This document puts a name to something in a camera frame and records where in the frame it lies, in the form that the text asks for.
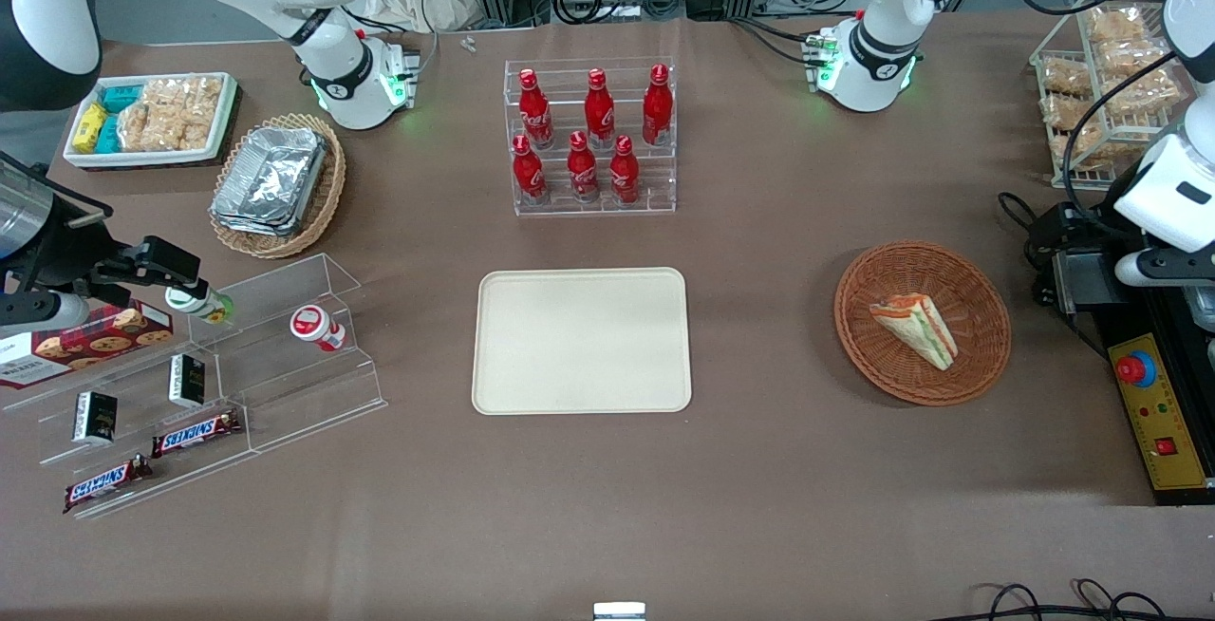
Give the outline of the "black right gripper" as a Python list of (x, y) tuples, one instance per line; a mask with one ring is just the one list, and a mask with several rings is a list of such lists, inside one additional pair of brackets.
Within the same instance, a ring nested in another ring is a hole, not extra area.
[(129, 305), (131, 290), (122, 284), (181, 288), (182, 280), (199, 280), (200, 260), (163, 237), (148, 235), (132, 248), (113, 239), (104, 222), (72, 228), (79, 207), (52, 207), (43, 231), (17, 252), (17, 290), (56, 290)]

